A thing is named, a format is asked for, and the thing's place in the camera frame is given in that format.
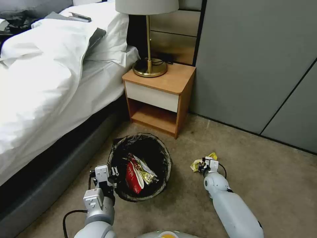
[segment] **brass lamp base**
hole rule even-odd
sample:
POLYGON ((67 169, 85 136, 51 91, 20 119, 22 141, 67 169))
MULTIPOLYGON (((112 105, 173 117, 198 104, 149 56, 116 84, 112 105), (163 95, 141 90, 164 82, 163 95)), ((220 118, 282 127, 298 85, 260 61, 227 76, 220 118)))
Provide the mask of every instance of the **brass lamp base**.
POLYGON ((154 78, 161 76, 167 72, 167 64, 160 59, 152 59, 151 62, 147 59, 140 59, 132 66, 133 72, 141 77, 154 78))

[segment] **white bed sheet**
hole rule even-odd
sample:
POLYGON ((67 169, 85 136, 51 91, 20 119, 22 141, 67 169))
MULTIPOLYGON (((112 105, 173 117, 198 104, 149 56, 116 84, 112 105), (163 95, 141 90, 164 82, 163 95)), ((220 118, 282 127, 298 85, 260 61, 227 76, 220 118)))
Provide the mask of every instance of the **white bed sheet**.
POLYGON ((0 185, 63 135, 82 124, 92 114, 98 112, 123 94, 122 75, 138 59, 138 51, 135 47, 128 46, 126 52, 126 67, 112 61, 84 61, 82 78, 71 101, 57 120, 43 130, 43 133, 35 138, 32 143, 28 144, 25 152, 15 159, 14 163, 11 163, 7 168, 2 168, 0 185))

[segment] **table lamp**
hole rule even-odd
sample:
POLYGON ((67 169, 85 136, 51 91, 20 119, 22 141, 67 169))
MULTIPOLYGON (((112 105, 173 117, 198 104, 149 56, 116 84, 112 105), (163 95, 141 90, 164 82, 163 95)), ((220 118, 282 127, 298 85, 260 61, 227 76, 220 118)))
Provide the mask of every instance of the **table lamp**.
POLYGON ((151 58, 150 15, 169 13, 178 10, 178 0, 116 0, 116 11, 131 15, 146 15, 148 57, 138 60, 133 66, 136 75, 153 78, 167 72, 167 64, 151 58))

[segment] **lampshade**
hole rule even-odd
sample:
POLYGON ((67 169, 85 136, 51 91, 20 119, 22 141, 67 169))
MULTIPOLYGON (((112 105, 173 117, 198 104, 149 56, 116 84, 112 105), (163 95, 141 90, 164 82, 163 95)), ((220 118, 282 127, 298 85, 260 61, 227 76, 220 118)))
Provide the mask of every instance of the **lampshade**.
POLYGON ((178 0, 116 0, 116 11, 131 15, 169 13, 178 8, 178 0))

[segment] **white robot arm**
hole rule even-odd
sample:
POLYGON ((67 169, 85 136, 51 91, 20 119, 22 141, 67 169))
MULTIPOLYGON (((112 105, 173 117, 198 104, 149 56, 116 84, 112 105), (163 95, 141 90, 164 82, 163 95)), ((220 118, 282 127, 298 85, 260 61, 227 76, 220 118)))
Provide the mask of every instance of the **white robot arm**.
POLYGON ((228 181, 217 172, 218 161, 210 159, 204 172, 204 186, 230 238, 264 238, 261 224, 228 181))
MULTIPOLYGON (((263 229, 241 197, 232 192, 228 181, 217 172, 218 161, 206 157, 204 186, 213 200, 214 208, 230 238, 264 238, 263 229)), ((85 227, 75 238, 116 238, 114 222, 114 183, 109 181, 111 170, 108 165, 95 169, 97 188, 87 190, 84 203, 87 208, 85 227)), ((112 176, 118 172, 112 168, 112 176)), ((194 238, 178 231, 155 231, 138 238, 194 238)))

